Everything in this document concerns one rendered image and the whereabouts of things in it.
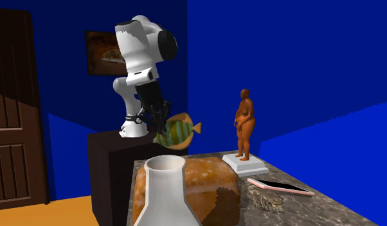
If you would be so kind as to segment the dark framed wall picture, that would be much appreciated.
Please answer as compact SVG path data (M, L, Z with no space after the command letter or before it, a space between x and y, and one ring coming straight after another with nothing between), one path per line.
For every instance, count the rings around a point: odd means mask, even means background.
M114 32L85 30L85 46L89 75L127 75Z

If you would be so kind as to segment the green striped orange fish toy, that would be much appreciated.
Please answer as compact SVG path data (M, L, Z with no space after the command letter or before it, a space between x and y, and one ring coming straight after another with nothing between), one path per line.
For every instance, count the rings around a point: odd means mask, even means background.
M172 150L184 150L192 142L194 132L201 133L202 123L194 125L186 113L176 114L166 121L165 135L156 134L153 143Z

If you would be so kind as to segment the pink tablet black screen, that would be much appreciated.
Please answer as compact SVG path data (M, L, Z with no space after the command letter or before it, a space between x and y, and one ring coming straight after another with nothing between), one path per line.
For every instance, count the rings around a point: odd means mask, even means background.
M256 180L253 178L248 178L247 181L250 184L253 184L257 187L260 187L262 189L268 189L273 191L282 191L286 193L295 193L300 195L308 195L308 196L314 196L314 193L312 191L307 191L305 189L302 189L298 186L290 185L290 184L284 184L279 182L270 182L265 180Z

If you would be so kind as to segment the white vase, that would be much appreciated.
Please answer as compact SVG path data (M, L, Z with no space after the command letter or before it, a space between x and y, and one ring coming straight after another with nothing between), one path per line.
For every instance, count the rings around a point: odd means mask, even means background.
M176 155L145 162L145 206L134 226L202 226L186 198L185 165Z

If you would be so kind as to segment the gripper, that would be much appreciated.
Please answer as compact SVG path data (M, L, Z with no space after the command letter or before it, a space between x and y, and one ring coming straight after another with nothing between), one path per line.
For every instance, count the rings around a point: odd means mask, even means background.
M153 125L157 134L165 134L166 121L170 113L171 102L163 99L158 81L135 86L142 103L141 117L144 122Z

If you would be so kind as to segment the dark brown wooden door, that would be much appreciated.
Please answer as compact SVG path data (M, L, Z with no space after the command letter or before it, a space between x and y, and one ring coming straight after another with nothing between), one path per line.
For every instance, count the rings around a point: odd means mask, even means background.
M32 15L0 8L0 210L49 201Z

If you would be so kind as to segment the brown bread loaf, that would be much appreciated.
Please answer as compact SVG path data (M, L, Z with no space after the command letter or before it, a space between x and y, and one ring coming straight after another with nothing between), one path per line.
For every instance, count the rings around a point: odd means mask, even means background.
M186 198L202 226L236 226L240 219L238 176L218 157L185 159ZM134 226L145 206L146 172L138 170L133 195Z

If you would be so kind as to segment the grey brown rock lump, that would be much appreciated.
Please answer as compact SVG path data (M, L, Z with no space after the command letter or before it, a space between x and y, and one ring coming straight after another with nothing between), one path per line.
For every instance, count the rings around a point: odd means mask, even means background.
M271 190L250 185L247 188L247 196L253 205L261 210L275 214L285 212L282 197Z

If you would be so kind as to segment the brown human figure white base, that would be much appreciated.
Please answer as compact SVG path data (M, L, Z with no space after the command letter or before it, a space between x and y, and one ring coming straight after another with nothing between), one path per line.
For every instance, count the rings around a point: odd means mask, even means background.
M254 105L249 99L249 91L242 89L241 102L236 112L234 126L237 128L238 154L227 154L223 161L230 165L239 177L248 177L269 173L264 162L250 154L250 137L255 127Z

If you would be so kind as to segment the dark robot stand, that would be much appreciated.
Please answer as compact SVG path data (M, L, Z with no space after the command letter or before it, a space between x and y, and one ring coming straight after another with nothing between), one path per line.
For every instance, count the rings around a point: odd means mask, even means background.
M154 128L143 137L121 137L119 131L87 134L92 210L99 226L126 226L136 160L188 154L156 143Z

